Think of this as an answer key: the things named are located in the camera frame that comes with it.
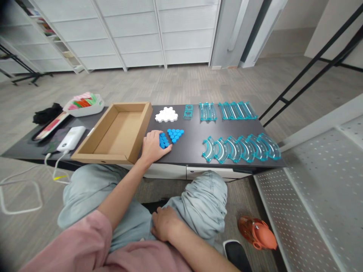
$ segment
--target person's right hand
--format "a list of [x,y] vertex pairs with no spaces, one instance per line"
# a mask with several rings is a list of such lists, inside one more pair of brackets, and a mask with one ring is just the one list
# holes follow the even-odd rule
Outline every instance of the person's right hand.
[[161,133],[163,133],[161,130],[152,130],[144,137],[143,151],[140,159],[149,166],[165,154],[169,153],[173,146],[169,145],[165,149],[160,147],[159,136]]
[[180,227],[185,225],[171,206],[158,207],[157,212],[152,214],[152,220],[154,227],[151,229],[151,233],[163,242],[169,241],[172,233],[178,232]]

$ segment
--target desk surface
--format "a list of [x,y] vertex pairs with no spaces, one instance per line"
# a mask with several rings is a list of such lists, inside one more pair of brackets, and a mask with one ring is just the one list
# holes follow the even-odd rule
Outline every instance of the desk surface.
[[[194,106],[194,116],[192,120],[183,119],[185,105],[153,105],[153,113],[149,122],[147,131],[151,130],[163,130],[167,129],[183,129],[185,131],[184,135],[180,140],[173,146],[172,151],[161,158],[158,163],[167,164],[178,164],[178,165],[189,165],[196,167],[221,167],[221,168],[275,168],[284,167],[284,161],[278,160],[274,161],[268,159],[265,162],[261,162],[257,159],[253,163],[247,163],[241,160],[239,163],[235,164],[231,160],[226,160],[224,164],[219,164],[217,160],[213,159],[210,163],[202,157],[202,153],[205,151],[203,140],[212,136],[215,140],[220,137],[226,139],[228,136],[232,135],[238,138],[241,135],[248,136],[249,134],[258,135],[262,132],[265,133],[265,129],[262,127],[260,121],[258,120],[222,120],[219,108],[217,111],[217,121],[215,122],[201,122],[199,106]],[[159,123],[155,120],[155,115],[159,113],[164,107],[173,107],[176,113],[179,115],[178,120],[175,122],[162,122]],[[107,110],[107,107],[103,109],[102,112],[90,116],[84,116],[79,118],[73,118],[64,127],[77,127],[85,126],[86,133],[83,135],[82,140],[87,136],[88,132],[94,127],[94,125],[101,118],[103,113]],[[28,134],[26,134],[20,141],[13,145],[10,149],[2,154],[2,157],[21,159],[26,161],[36,161],[44,160],[44,155],[42,151],[44,146],[48,143],[47,141],[42,144],[29,144],[28,140],[39,130],[39,127],[34,128]],[[63,161],[70,161],[70,157],[73,152],[65,155],[62,159]],[[60,153],[53,154],[49,160],[57,160],[61,156]]]
[[[230,159],[227,159],[224,164],[218,163],[216,159],[213,159],[210,163],[207,163],[205,158],[202,157],[202,153],[205,151],[203,140],[212,136],[214,140],[223,137],[224,139],[229,136],[238,138],[243,135],[247,137],[250,134],[258,135],[260,133],[266,133],[260,121],[257,120],[223,120],[220,109],[217,105],[217,121],[205,122],[200,121],[199,105],[194,105],[193,118],[191,120],[183,119],[185,105],[162,105],[152,106],[153,112],[149,126],[146,131],[162,130],[165,133],[170,129],[183,129],[184,135],[179,141],[173,145],[172,151],[162,157],[158,163],[169,163],[179,165],[189,165],[196,167],[224,167],[224,168],[247,168],[247,167],[284,167],[285,162],[281,160],[268,159],[265,162],[261,162],[255,159],[252,163],[247,163],[244,160],[240,160],[238,163],[233,163]],[[178,120],[175,122],[157,122],[155,115],[163,110],[164,107],[173,107],[178,114]]]

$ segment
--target black desk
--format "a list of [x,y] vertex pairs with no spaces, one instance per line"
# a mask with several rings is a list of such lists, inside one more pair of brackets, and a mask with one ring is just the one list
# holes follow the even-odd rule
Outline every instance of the black desk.
[[[230,159],[227,159],[224,164],[219,164],[215,159],[213,159],[210,163],[207,163],[205,158],[202,157],[202,153],[205,151],[203,140],[207,139],[209,136],[212,136],[214,140],[217,140],[220,137],[226,139],[230,135],[237,139],[241,135],[247,137],[251,133],[254,135],[258,135],[262,132],[266,133],[265,129],[258,120],[223,120],[220,109],[217,106],[217,121],[207,123],[200,121],[198,105],[194,105],[194,114],[192,120],[183,119],[185,105],[153,105],[152,107],[153,113],[147,128],[147,132],[151,130],[163,130],[165,133],[167,133],[166,131],[169,128],[183,129],[185,131],[184,135],[173,146],[172,151],[157,161],[157,163],[188,165],[190,167],[232,168],[236,172],[244,173],[259,173],[269,168],[285,167],[285,163],[282,159],[274,161],[269,158],[265,162],[255,159],[254,162],[250,164],[244,160],[240,160],[237,164],[235,164]],[[164,107],[173,107],[173,109],[178,114],[178,120],[167,123],[157,122],[155,120],[155,115],[159,113],[160,110],[163,110]],[[64,127],[76,127],[81,125],[85,126],[87,131],[81,139],[83,140],[106,110],[107,107],[105,107],[102,112],[95,115],[73,118],[67,124],[65,124]],[[39,145],[28,144],[28,140],[38,130],[39,127],[30,131],[19,142],[3,153],[2,157],[19,159],[38,164],[43,163],[45,156],[41,153],[47,142]],[[81,162],[71,160],[70,157],[72,154],[73,152],[70,152],[69,154],[65,155],[59,162],[58,167],[74,171],[80,166],[84,165]],[[52,155],[48,160],[48,164],[54,166],[56,160],[59,159],[60,156],[60,153]]]

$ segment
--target white cable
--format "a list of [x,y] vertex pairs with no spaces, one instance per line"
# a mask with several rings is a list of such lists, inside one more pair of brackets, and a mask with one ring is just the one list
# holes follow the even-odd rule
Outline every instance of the white cable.
[[[21,173],[18,173],[18,174],[9,176],[9,177],[3,179],[2,181],[0,181],[0,205],[1,205],[1,210],[2,210],[2,212],[4,214],[7,214],[7,215],[16,215],[16,214],[21,214],[21,213],[33,212],[33,211],[39,210],[41,207],[43,207],[42,193],[41,193],[41,190],[40,190],[40,186],[39,186],[39,184],[36,181],[31,180],[31,179],[18,179],[18,180],[6,182],[8,179],[11,179],[11,178],[13,178],[15,176],[22,175],[22,174],[24,174],[24,173],[26,173],[26,172],[28,172],[28,171],[36,168],[36,167],[40,167],[40,166],[43,166],[43,165],[35,165],[35,166],[32,166],[32,167],[30,167],[26,171],[23,171]],[[18,182],[24,182],[24,181],[30,181],[30,182],[33,183],[33,185],[34,185],[34,187],[36,189],[36,192],[37,192],[37,196],[38,196],[38,200],[39,200],[39,206],[38,207],[35,207],[35,208],[31,208],[31,209],[16,211],[16,212],[8,211],[6,209],[6,206],[5,206],[5,200],[4,200],[4,194],[3,194],[2,186],[9,185],[9,184],[14,184],[14,183],[18,183]]]
[[[39,184],[34,181],[34,180],[31,180],[31,179],[17,179],[17,180],[13,180],[13,181],[9,181],[9,182],[6,182],[7,180],[15,177],[15,176],[19,176],[19,175],[22,175],[22,174],[25,174],[26,172],[36,168],[36,167],[41,167],[41,166],[45,166],[45,168],[47,169],[49,175],[52,177],[52,180],[55,181],[55,182],[59,182],[59,183],[63,183],[63,184],[69,184],[70,183],[70,179],[69,179],[69,175],[66,171],[63,171],[63,170],[58,170],[59,172],[61,173],[65,173],[65,176],[68,178],[68,181],[60,181],[60,180],[57,180],[58,178],[60,177],[55,177],[56,175],[56,171],[57,171],[57,168],[58,168],[58,163],[59,161],[66,155],[68,154],[69,150],[66,150],[63,152],[62,156],[56,161],[56,164],[55,164],[55,167],[54,167],[54,171],[53,173],[51,172],[51,170],[49,169],[49,166],[47,165],[47,160],[49,159],[49,157],[51,156],[51,153],[48,153],[46,156],[45,156],[45,159],[44,159],[44,165],[35,165],[35,166],[32,166],[30,167],[28,170],[25,170],[21,173],[18,173],[18,174],[15,174],[15,175],[12,175],[12,176],[9,176],[5,179],[3,179],[2,181],[0,181],[0,206],[1,206],[1,211],[6,214],[6,215],[17,215],[17,214],[21,214],[21,213],[28,213],[28,212],[34,212],[36,210],[39,210],[40,208],[43,207],[43,197],[42,197],[42,191],[41,191],[41,188],[39,186]],[[26,182],[26,181],[30,181],[33,183],[35,189],[36,189],[36,193],[37,193],[37,197],[38,197],[38,201],[39,201],[39,206],[38,207],[35,207],[35,208],[31,208],[31,209],[26,209],[26,210],[20,210],[20,211],[16,211],[16,212],[11,212],[11,211],[8,211],[6,209],[6,206],[5,206],[5,198],[4,198],[4,194],[3,194],[3,189],[2,189],[2,186],[5,186],[5,185],[9,185],[9,184],[15,184],[15,183],[19,183],[19,182]]]
[[55,182],[59,182],[59,183],[63,183],[63,184],[70,184],[70,179],[69,179],[69,175],[68,175],[68,173],[66,172],[66,171],[63,171],[63,170],[59,170],[58,169],[58,171],[59,172],[61,172],[61,173],[64,173],[66,176],[67,176],[67,178],[68,178],[68,181],[60,181],[60,180],[58,180],[57,178],[58,177],[56,177],[56,172],[57,172],[57,168],[58,168],[58,163],[59,163],[59,161],[66,155],[66,154],[68,154],[68,152],[69,152],[69,150],[66,150],[66,151],[64,151],[63,152],[63,154],[62,154],[62,156],[56,161],[56,164],[55,164],[55,166],[54,166],[54,171],[53,171],[53,174],[52,174],[52,172],[49,170],[49,166],[48,166],[48,164],[47,164],[47,159],[49,158],[49,156],[47,155],[46,157],[45,157],[45,159],[44,159],[44,164],[45,164],[45,167],[47,168],[47,170],[48,170],[48,172],[49,172],[49,174],[52,176],[52,179],[53,179],[53,181],[55,181]]

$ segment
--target light blue jeans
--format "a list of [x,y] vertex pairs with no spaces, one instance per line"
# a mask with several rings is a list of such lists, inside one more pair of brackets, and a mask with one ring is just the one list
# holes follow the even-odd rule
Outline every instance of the light blue jeans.
[[[116,187],[128,170],[117,165],[88,164],[77,169],[63,192],[64,208],[58,217],[62,229],[72,226],[94,211]],[[197,235],[214,244],[214,237],[224,231],[227,185],[220,175],[206,171],[188,184],[181,196],[170,198],[172,206]],[[133,199],[113,232],[110,252],[130,242],[155,240],[150,212]]]

